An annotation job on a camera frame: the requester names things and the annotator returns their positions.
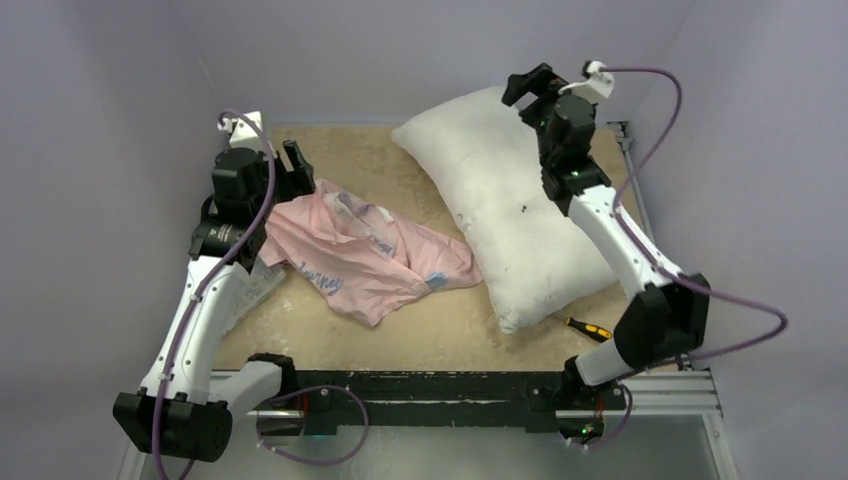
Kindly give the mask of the white pillow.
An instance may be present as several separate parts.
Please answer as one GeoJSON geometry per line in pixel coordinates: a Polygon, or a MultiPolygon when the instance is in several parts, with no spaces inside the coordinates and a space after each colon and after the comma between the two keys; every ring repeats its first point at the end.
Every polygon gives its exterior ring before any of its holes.
{"type": "Polygon", "coordinates": [[[617,277],[546,196],[534,131],[496,85],[430,108],[391,138],[435,184],[472,249],[499,329],[516,333],[617,277]]]}

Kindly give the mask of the pink pillow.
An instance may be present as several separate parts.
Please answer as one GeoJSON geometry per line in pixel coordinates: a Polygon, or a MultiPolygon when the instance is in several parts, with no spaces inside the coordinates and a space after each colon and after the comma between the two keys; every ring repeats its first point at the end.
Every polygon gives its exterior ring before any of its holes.
{"type": "Polygon", "coordinates": [[[325,179],[314,193],[275,205],[265,228],[264,263],[292,266],[332,310],[369,327],[435,291],[483,280],[462,241],[325,179]]]}

